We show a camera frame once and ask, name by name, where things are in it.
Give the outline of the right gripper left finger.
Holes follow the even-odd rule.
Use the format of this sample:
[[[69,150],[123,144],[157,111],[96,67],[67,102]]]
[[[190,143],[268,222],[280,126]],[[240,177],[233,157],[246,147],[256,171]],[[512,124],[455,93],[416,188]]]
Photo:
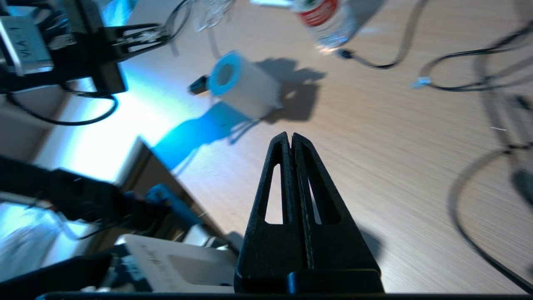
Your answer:
[[[265,220],[274,167],[280,166],[282,224]],[[287,277],[307,266],[299,175],[288,134],[272,138],[234,272],[236,293],[286,293]]]

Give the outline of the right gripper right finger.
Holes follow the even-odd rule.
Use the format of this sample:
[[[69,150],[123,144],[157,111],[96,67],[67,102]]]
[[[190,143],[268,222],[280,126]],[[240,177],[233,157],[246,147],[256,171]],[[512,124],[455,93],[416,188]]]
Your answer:
[[[312,270],[374,270],[373,257],[312,142],[292,136],[305,260]]]

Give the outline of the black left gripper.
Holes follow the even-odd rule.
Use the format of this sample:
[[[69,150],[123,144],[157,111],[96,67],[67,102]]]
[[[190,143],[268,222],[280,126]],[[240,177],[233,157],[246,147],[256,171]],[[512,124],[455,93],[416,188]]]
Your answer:
[[[72,44],[50,49],[55,81],[65,84],[91,78],[99,95],[123,93],[127,86],[117,60],[165,46],[170,36],[160,23],[99,26],[88,33],[73,32]]]

